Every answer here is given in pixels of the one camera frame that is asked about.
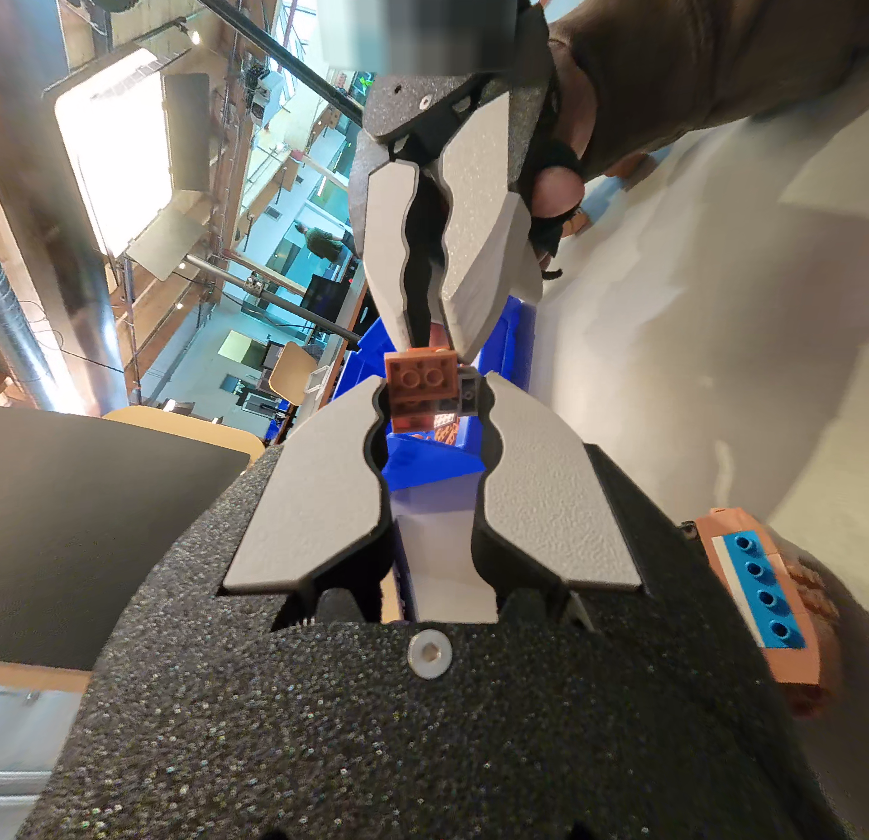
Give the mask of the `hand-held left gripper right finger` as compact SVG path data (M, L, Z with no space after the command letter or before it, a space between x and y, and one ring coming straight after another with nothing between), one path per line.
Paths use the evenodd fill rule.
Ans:
M480 395L473 565L499 608L529 590L557 619L583 591L638 593L640 571L581 436L500 375L486 375Z

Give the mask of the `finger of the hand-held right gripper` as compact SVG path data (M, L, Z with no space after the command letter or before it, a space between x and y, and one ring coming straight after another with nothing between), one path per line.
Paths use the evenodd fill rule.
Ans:
M437 162L449 216L444 268L429 303L464 364L476 359L510 296L535 306L544 290L530 213L508 187L508 122L504 92L462 124Z
M368 289L395 350L428 344L428 257L407 236L419 166L389 161L368 179L363 263Z

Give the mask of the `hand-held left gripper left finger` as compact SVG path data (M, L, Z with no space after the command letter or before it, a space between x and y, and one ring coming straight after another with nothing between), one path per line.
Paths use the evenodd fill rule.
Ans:
M313 616L329 590L382 622L395 562L385 425L387 384L370 376L291 433L223 577L228 595L283 594Z

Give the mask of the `blue plastic bin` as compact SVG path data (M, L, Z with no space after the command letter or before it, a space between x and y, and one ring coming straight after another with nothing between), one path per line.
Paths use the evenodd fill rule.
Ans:
M510 296L473 366L482 375L497 372L527 391L535 319L535 307ZM384 356L393 349L382 321L374 322L359 349L346 358L332 400L370 376L385 377ZM386 438L388 460L383 475L393 492L483 470L482 423L475 416L462 417L452 425L441 424L427 433L393 433L388 425Z

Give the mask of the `brown toy brick assembly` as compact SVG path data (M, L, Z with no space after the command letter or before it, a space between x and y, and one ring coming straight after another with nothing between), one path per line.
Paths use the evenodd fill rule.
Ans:
M394 433L427 433L441 417L478 413L481 376L452 349L416 347L384 355Z

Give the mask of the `person's right forearm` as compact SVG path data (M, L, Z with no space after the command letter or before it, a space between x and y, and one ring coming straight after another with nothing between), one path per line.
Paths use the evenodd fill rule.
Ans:
M867 53L867 3L583 0L550 27L596 97L582 176L835 89Z

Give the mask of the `black monitor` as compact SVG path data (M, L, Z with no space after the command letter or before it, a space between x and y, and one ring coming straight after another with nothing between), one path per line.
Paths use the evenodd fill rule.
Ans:
M349 293L349 281L335 281L313 274L310 278L300 307L320 318L336 323Z

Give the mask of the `black pole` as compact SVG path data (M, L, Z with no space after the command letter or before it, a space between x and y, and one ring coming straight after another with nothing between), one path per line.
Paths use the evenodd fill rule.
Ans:
M197 0L211 10L219 19L228 24L234 31L246 40L255 44L269 57L272 57L280 67L290 75L313 90L329 105L358 126L363 124L363 107L346 93L332 86L318 75L309 65L293 56L289 50L278 43L267 31L257 26L241 9L233 6L228 0Z

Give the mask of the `black chair with wooden rim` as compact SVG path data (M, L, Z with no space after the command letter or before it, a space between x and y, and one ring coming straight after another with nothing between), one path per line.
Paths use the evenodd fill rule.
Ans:
M131 408L2 408L1 683L83 693L132 596L264 451L231 427Z

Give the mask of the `grey light reflector panel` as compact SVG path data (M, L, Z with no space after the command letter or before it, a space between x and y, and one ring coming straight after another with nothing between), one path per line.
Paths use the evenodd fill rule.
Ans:
M205 227L181 208L188 195L211 193L211 95L207 72L158 73L158 103L162 129L158 140L166 163L158 176L168 178L166 199L126 255L158 281L166 281L201 240Z

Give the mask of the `colourful toy brick model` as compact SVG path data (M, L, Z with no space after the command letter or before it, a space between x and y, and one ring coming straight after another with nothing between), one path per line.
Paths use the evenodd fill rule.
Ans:
M679 527L702 546L791 713L816 716L841 684L840 617L820 574L742 508L711 509Z

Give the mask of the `ceiling light panel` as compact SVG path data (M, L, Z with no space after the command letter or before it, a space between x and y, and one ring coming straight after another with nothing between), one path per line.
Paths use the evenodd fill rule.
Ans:
M61 93L54 105L97 244L118 257L173 195L161 69L148 49Z

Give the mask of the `silver ventilation duct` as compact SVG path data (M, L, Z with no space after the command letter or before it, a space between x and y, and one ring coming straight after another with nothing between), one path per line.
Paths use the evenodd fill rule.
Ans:
M4 269L1 269L1 352L11 378L34 407L58 411L56 382Z

